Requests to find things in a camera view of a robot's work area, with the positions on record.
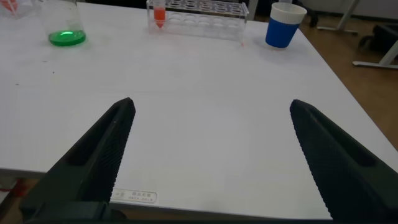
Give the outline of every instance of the blue cup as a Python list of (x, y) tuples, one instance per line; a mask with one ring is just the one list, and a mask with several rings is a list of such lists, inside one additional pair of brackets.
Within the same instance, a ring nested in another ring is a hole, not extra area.
[(289, 46), (306, 13), (307, 10), (294, 4), (273, 3), (266, 35), (267, 44), (278, 48)]

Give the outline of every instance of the clear test tube rack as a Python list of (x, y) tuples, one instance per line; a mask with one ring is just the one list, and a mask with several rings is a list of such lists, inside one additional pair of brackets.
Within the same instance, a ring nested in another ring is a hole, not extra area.
[(209, 0), (164, 0), (165, 22), (157, 26), (154, 6), (159, 0), (147, 1), (150, 32), (193, 35), (243, 41), (249, 10), (245, 3)]

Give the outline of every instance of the white table surface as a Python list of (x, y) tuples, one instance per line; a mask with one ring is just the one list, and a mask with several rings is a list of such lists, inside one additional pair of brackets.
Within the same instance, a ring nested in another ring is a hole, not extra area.
[(34, 16), (0, 17), (1, 169), (46, 172), (129, 96), (137, 113), (115, 188), (157, 193), (143, 205), (330, 218), (295, 135), (293, 99), (398, 170), (397, 151), (300, 31), (274, 50), (263, 44), (267, 24), (248, 22), (241, 47), (148, 34), (142, 9), (79, 7), (88, 41), (71, 48), (51, 46)]

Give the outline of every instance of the wooden floor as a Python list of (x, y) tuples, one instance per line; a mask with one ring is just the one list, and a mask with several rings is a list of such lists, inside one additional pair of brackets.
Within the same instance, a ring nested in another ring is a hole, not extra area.
[[(340, 18), (320, 17), (320, 26), (336, 26)], [(382, 54), (367, 50), (358, 50), (359, 39), (371, 35), (376, 22), (351, 19), (348, 29), (359, 31), (358, 36), (341, 34), (331, 31), (320, 31), (308, 26), (309, 18), (301, 25), (301, 31), (312, 43), (327, 64), (344, 83), (351, 94), (361, 104), (376, 125), (398, 149), (398, 70), (355, 67), (354, 60), (378, 62)], [(27, 180), (28, 186), (33, 186), (35, 180)], [(0, 224), (21, 223), (18, 211), (20, 198), (12, 198), (7, 207), (0, 211)], [(128, 218), (135, 219), (229, 219), (227, 215), (187, 215), (183, 212), (149, 212), (140, 210), (124, 210)]]

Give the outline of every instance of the label sticker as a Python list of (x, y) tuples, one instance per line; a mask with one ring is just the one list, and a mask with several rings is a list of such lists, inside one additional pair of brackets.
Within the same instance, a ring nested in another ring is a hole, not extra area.
[(113, 189), (111, 199), (128, 202), (156, 203), (157, 193), (141, 190)]

